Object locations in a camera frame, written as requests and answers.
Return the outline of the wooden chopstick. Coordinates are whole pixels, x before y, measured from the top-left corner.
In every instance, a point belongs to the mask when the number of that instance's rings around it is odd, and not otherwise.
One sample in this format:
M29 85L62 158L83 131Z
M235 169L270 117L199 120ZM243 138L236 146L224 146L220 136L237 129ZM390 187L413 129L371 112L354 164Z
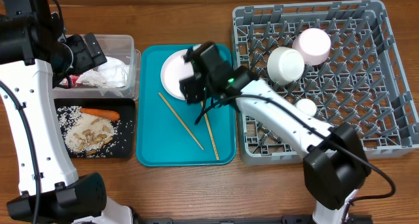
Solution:
M201 106L202 106L203 109L205 109L204 103L205 102L203 102L203 101L200 102L200 104L201 104ZM217 151L217 146L215 144L215 139L213 137L213 132L212 132L210 121L208 119L207 114L204 114L204 118L205 118L205 121L206 121L206 126L207 126L208 133L209 133L209 136L210 136L210 140L211 140L211 144L212 144L213 151L214 151L214 154L215 154L215 158L218 161L219 160L219 154L218 154L218 151Z
M182 124L183 128L188 132L188 134L191 136L191 138L196 142L196 144L199 146L199 148L201 150L204 150L204 147L196 139L195 135L191 132L191 130L189 129L189 127L184 123L183 119L177 114L177 112L171 106L171 104L169 103L169 101L163 96L163 94L161 92L159 92L158 95L163 100L163 102L167 105L167 107L170 109L170 111L174 114L174 116L178 119L178 121Z

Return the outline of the white tissue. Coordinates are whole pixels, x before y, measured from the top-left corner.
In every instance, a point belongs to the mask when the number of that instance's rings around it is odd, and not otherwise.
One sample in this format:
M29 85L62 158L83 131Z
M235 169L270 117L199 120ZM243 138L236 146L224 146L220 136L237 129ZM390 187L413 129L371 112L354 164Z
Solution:
M128 73L130 67L123 61L106 57L107 61L98 66L97 72L101 79L102 88L120 88L128 84Z

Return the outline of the red snack wrapper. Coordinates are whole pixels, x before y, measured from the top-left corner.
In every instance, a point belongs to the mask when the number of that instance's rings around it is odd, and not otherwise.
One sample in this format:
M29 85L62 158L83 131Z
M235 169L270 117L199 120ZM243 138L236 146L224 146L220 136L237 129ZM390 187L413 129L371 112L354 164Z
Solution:
M79 75L70 75L69 77L63 79L59 83L59 86L62 88L75 88L78 85L77 80L79 77Z

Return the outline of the orange carrot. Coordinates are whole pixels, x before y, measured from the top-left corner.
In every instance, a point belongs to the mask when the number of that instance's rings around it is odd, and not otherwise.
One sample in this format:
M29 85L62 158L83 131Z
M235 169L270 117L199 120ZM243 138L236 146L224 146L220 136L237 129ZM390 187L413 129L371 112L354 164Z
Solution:
M92 108L81 108L81 113L88 115L93 115L96 117L101 117L110 121L118 121L120 119L120 114L116 111L104 110L104 109L92 109Z

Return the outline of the cream plastic cup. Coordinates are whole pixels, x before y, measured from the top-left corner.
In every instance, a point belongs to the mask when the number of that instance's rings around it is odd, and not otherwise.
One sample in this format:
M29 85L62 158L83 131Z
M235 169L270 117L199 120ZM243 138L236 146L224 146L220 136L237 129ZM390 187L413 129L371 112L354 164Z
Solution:
M296 104L295 107L305 113L308 116L314 117L317 113L316 104L310 99L301 99Z

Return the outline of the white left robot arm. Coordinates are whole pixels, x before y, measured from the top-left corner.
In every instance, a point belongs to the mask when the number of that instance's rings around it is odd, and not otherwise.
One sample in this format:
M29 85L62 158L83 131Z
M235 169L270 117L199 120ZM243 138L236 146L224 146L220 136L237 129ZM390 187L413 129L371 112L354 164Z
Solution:
M98 173L79 176L65 148L53 90L106 57L94 34L65 36L52 1L3 0L1 99L20 179L7 210L28 223L140 223L133 208L107 196Z

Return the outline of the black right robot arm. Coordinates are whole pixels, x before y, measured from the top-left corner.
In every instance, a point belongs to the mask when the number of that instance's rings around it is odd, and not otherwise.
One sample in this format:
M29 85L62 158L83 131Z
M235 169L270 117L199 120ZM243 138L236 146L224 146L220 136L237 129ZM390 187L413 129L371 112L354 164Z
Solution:
M317 202L311 222L349 221L349 206L371 173L349 124L333 126L303 113L247 67L233 68L213 42L190 47L181 58L192 66L192 75L179 82L188 104L213 98L201 115L231 105L273 131L302 159L305 186Z

